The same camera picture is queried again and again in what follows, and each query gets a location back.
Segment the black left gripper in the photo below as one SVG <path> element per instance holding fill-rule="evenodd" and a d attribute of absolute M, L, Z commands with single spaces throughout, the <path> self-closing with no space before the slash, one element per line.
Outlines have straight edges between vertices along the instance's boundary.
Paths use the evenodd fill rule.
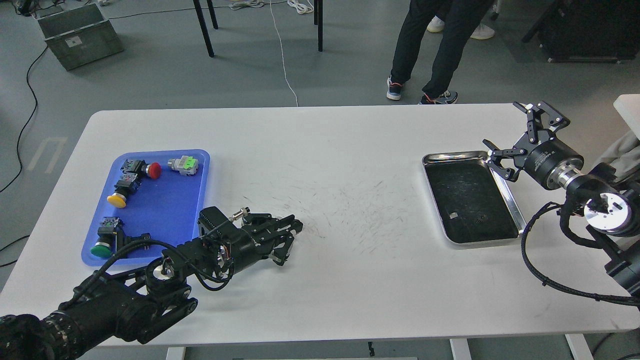
<path fill-rule="evenodd" d="M 303 230 L 303 223 L 291 214 L 283 218 L 271 214 L 249 214 L 245 225 L 223 225 L 215 230 L 218 240 L 226 246 L 226 253 L 218 255 L 218 272 L 233 266 L 237 273 L 259 260 L 271 259 L 283 266 L 290 257 L 295 235 Z"/>

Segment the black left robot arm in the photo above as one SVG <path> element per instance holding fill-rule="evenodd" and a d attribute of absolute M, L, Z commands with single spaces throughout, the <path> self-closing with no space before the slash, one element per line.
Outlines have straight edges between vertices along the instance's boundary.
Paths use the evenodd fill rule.
<path fill-rule="evenodd" d="M 151 238 L 126 244 L 43 319 L 3 316 L 1 358 L 75 360 L 110 337 L 146 344 L 197 308 L 190 276 L 215 292 L 260 260 L 282 266 L 303 223 L 246 207 L 226 216 L 210 206 L 198 227 L 197 237 L 177 246 Z"/>

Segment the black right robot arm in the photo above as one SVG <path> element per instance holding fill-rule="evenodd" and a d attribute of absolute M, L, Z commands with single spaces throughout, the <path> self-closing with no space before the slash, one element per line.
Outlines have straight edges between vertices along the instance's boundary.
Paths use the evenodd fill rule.
<path fill-rule="evenodd" d="M 639 244 L 624 249 L 614 238 L 631 239 L 640 232 L 639 173 L 618 178 L 615 168 L 601 162 L 592 171 L 583 173 L 582 155 L 558 138 L 558 131 L 570 125 L 570 120 L 550 104 L 514 102 L 526 115 L 526 131 L 512 148 L 500 149 L 484 139 L 489 148 L 487 164 L 501 178 L 516 182 L 521 171 L 526 172 L 547 191 L 563 189 L 563 203 L 548 202 L 525 226 L 521 238 L 521 255 L 526 268 L 551 289 L 597 302 L 639 307 Z M 579 291 L 551 280 L 539 271 L 526 253 L 526 241 L 535 221 L 556 210 L 560 230 L 567 239 L 585 248 L 601 249 L 610 262 L 606 273 L 623 287 L 628 296 L 606 295 Z"/>

